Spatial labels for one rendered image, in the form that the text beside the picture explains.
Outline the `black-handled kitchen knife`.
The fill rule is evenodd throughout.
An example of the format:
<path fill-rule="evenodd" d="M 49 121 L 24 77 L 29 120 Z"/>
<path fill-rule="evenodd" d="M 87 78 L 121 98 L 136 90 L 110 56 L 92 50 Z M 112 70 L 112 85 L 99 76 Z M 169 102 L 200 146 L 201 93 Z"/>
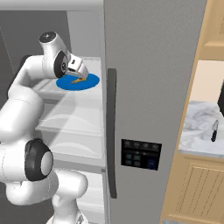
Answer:
<path fill-rule="evenodd" d="M 212 127 L 212 130 L 213 130 L 213 134 L 212 134 L 212 137 L 211 137 L 212 142 L 215 142 L 215 140 L 216 140 L 218 126 L 219 126 L 219 120 L 216 120 L 213 124 L 213 127 Z"/>

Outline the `grey fridge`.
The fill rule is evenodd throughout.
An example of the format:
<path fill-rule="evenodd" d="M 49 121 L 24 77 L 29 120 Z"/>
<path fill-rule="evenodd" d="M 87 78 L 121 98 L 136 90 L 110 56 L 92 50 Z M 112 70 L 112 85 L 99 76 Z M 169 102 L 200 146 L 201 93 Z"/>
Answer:
<path fill-rule="evenodd" d="M 8 100 L 8 90 L 25 59 L 44 53 L 39 37 L 45 32 L 56 32 L 75 56 L 71 65 L 77 69 L 82 58 L 101 59 L 101 78 L 97 86 L 81 91 L 70 91 L 59 100 L 43 99 L 43 118 L 63 99 L 80 101 L 99 99 L 102 102 L 104 153 L 102 159 L 54 153 L 53 167 L 76 171 L 86 176 L 87 190 L 77 199 L 80 211 L 89 224 L 110 223 L 107 149 L 106 101 L 107 72 L 104 0 L 0 0 L 0 109 Z M 162 146 L 137 140 L 122 140 L 122 165 L 155 171 L 158 169 Z M 0 182 L 0 224 L 46 224 L 54 214 L 50 199 L 29 206 L 16 206 L 8 201 L 6 185 Z"/>

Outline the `clear glass fridge shelf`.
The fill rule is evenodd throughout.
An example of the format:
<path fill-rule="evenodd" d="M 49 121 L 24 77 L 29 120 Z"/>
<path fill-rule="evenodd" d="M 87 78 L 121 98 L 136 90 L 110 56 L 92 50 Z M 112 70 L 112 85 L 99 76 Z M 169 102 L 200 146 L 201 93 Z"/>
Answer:
<path fill-rule="evenodd" d="M 86 57 L 82 58 L 85 66 L 91 74 L 102 77 L 102 63 L 100 58 Z M 56 80 L 42 80 L 33 90 L 37 92 L 43 99 L 59 100 L 63 96 L 70 93 L 69 90 L 64 90 L 56 85 Z"/>

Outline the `clear fridge drawer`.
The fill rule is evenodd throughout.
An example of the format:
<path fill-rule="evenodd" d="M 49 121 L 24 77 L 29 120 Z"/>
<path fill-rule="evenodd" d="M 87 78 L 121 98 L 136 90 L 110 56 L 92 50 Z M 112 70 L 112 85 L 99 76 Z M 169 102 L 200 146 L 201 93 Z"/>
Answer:
<path fill-rule="evenodd" d="M 104 128 L 99 99 L 61 100 L 39 123 L 54 153 L 102 159 Z"/>

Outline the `light wooden wall cupboard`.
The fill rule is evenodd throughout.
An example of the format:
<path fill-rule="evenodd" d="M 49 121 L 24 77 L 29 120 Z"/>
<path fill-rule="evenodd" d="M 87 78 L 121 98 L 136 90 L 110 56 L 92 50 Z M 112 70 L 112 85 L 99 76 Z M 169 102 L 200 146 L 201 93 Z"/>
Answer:
<path fill-rule="evenodd" d="M 224 61 L 224 0 L 207 0 L 201 40 L 201 60 Z"/>

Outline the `light wooden base cupboard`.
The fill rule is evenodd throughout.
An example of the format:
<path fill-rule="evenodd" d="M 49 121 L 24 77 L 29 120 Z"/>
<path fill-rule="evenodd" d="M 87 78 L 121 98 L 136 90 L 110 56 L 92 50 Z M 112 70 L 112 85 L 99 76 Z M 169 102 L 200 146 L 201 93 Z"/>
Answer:
<path fill-rule="evenodd" d="M 224 159 L 174 155 L 160 222 L 224 224 Z"/>

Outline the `black appliance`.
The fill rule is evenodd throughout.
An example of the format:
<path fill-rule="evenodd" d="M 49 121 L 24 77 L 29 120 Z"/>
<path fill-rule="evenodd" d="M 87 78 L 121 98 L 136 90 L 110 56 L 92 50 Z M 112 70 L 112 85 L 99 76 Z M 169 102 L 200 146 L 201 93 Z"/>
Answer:
<path fill-rule="evenodd" d="M 220 96 L 219 96 L 217 104 L 219 106 L 220 112 L 224 116 L 224 83 L 221 86 Z"/>

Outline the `grey fridge door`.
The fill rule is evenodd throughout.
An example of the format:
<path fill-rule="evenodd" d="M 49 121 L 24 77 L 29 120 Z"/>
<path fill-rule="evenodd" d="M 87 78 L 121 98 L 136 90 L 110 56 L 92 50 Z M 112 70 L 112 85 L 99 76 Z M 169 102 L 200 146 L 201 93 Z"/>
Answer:
<path fill-rule="evenodd" d="M 116 73 L 116 198 L 109 224 L 159 218 L 207 0 L 104 0 L 106 67 Z M 122 164 L 122 141 L 161 144 L 157 170 Z"/>

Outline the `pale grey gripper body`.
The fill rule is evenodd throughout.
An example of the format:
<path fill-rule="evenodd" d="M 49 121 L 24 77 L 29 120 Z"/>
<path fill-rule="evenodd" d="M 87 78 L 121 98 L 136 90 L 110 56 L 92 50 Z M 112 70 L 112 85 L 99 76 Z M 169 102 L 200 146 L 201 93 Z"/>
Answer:
<path fill-rule="evenodd" d="M 79 69 L 73 67 L 72 65 L 69 65 L 67 73 L 84 80 L 88 77 L 88 69 L 83 63 L 80 64 Z"/>

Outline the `blue round plate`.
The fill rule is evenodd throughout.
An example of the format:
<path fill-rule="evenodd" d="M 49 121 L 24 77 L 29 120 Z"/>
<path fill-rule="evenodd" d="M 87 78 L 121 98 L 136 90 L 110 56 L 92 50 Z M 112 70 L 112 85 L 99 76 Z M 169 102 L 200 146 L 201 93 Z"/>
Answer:
<path fill-rule="evenodd" d="M 78 77 L 73 75 L 65 75 L 62 78 L 57 79 L 56 85 L 58 88 L 68 91 L 81 91 L 93 88 L 100 82 L 100 78 L 93 73 L 90 73 L 85 81 L 71 84 L 71 81 L 76 80 Z"/>

